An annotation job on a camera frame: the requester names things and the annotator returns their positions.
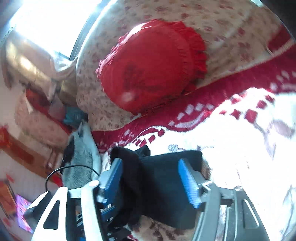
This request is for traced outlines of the beige curtain cloth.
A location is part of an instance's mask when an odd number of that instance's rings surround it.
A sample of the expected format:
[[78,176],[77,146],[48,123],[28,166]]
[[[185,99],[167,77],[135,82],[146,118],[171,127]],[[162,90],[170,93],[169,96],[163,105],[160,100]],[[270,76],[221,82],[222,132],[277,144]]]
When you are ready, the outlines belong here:
[[6,88],[16,82],[41,92],[52,101],[63,80],[75,76],[77,59],[49,53],[11,30],[1,41],[1,75]]

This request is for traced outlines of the grey fleece garment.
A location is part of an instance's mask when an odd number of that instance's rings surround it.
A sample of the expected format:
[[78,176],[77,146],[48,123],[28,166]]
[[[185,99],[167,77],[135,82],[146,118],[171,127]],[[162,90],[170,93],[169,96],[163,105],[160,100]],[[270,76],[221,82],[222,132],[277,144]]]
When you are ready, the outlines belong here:
[[66,167],[61,170],[62,182],[69,189],[81,188],[99,178],[102,160],[88,122],[81,121],[69,136],[61,166]]

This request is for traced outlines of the black knit pants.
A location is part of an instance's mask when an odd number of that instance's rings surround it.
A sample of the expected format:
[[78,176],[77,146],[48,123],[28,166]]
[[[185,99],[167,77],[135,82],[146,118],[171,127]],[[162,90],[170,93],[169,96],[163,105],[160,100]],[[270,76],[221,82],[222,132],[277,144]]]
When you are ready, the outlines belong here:
[[116,158],[123,163],[120,179],[123,206],[111,222],[113,227],[132,227],[143,215],[181,230],[195,226],[197,211],[188,201],[178,174],[178,162],[186,159],[195,171],[201,171],[200,151],[152,156],[148,146],[136,151],[114,147],[109,159],[113,162]]

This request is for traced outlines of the red and white plush blanket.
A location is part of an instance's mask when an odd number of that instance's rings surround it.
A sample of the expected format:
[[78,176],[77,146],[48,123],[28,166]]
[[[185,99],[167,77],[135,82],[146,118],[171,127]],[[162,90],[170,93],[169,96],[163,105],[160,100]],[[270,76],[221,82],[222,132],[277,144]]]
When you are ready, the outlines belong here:
[[94,132],[100,152],[200,150],[217,185],[244,188],[271,240],[295,240],[295,39],[281,27],[268,49],[271,60]]

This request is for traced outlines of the red heart-shaped ruffled cushion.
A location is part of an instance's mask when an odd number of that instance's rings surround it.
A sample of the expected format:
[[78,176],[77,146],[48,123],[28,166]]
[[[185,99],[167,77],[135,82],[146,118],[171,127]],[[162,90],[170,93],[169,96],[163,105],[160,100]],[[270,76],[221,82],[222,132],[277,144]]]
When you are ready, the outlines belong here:
[[119,38],[96,70],[118,107],[143,114],[195,89],[207,73],[206,44],[183,22],[152,20]]

